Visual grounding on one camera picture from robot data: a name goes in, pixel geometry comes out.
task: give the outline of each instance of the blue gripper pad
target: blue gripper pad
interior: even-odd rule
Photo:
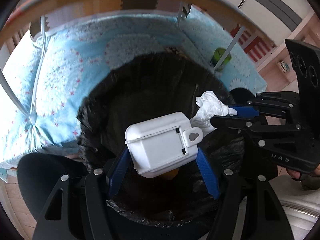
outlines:
[[[111,176],[109,177],[109,184],[108,184],[109,198],[112,198],[114,195],[118,194],[123,178],[125,176],[125,173],[127,172],[127,169],[131,162],[130,152],[127,147],[124,149],[121,156],[115,160],[115,162],[116,162],[115,167],[113,169]]]
[[[235,109],[238,112],[236,117],[244,117],[252,119],[256,116],[259,116],[259,111],[255,110],[252,106],[229,106],[230,108]]]
[[[220,196],[218,178],[200,147],[198,147],[196,162],[198,164],[205,186],[207,187],[208,193],[213,196],[214,199],[218,199]]]

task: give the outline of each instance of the black garbage bag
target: black garbage bag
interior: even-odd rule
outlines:
[[[196,97],[210,90],[224,104],[234,103],[210,72],[172,53],[138,56],[111,71],[78,112],[82,129],[78,144],[88,170],[103,167],[121,153],[130,125],[179,111],[190,119],[199,109]],[[240,135],[215,130],[200,146],[224,168],[240,169],[244,154]],[[179,226],[218,207],[195,161],[180,167],[172,180],[142,177],[131,165],[118,195],[107,204],[130,220],[156,227]]]

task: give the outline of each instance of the orange object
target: orange object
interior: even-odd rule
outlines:
[[[165,180],[172,180],[175,176],[177,176],[178,172],[179,172],[179,168],[176,168],[172,171],[168,171],[164,174],[159,175],[159,177]]]

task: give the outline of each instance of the wooden floor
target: wooden floor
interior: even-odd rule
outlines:
[[[17,178],[8,176],[8,183],[5,184],[5,188],[7,190],[7,194],[13,211],[17,219],[19,220],[23,230],[31,240],[37,222],[31,215],[29,209],[27,208],[21,196]]]

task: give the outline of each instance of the white plastic box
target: white plastic box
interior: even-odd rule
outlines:
[[[153,178],[196,159],[197,143],[203,138],[199,127],[191,127],[181,112],[129,126],[126,144],[137,172]]]

